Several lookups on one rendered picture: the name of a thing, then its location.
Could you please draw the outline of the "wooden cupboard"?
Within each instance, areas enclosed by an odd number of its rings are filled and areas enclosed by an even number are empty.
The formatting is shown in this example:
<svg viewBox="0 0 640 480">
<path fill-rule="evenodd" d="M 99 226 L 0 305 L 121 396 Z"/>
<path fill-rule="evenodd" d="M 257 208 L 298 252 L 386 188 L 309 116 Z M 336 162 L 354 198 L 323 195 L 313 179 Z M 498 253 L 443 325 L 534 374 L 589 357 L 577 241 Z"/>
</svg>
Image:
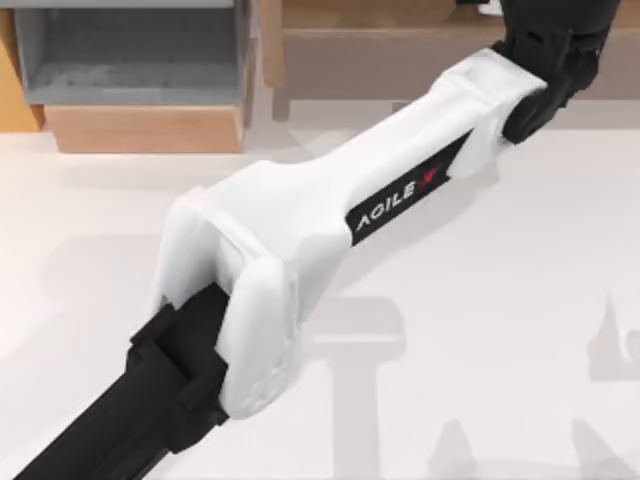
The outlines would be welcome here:
<svg viewBox="0 0 640 480">
<path fill-rule="evenodd" d="M 14 11 L 0 8 L 0 133 L 40 132 L 44 124 L 43 107 L 24 97 Z"/>
</svg>

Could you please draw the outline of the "grey pierced drawer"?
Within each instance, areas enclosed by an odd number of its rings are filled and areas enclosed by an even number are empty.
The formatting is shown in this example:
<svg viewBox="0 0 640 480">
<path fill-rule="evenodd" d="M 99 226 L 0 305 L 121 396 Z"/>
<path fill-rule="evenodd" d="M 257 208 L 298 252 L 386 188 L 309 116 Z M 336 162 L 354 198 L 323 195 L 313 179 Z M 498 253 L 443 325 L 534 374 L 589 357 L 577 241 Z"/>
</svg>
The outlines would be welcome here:
<svg viewBox="0 0 640 480">
<path fill-rule="evenodd" d="M 54 105 L 231 105 L 251 0 L 0 0 L 25 97 Z"/>
</svg>

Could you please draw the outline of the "wooden open shelf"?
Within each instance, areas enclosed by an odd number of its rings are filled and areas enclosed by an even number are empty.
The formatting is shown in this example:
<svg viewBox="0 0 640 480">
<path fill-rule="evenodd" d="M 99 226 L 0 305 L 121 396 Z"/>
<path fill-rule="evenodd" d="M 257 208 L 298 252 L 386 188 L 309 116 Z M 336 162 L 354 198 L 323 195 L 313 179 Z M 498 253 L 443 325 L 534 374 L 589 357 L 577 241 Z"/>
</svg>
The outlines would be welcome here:
<svg viewBox="0 0 640 480">
<path fill-rule="evenodd" d="M 498 16 L 455 0 L 256 0 L 274 119 L 291 103 L 401 104 L 504 33 Z"/>
</svg>

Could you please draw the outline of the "pale wooden drawer front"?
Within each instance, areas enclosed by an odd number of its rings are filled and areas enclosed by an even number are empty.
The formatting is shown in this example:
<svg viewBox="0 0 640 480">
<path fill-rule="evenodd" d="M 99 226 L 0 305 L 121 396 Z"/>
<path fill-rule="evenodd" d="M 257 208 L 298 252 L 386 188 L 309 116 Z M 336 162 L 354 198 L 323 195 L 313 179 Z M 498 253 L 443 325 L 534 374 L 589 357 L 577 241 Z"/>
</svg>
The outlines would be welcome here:
<svg viewBox="0 0 640 480">
<path fill-rule="evenodd" d="M 243 105 L 48 105 L 44 112 L 64 153 L 238 153 L 245 134 Z"/>
</svg>

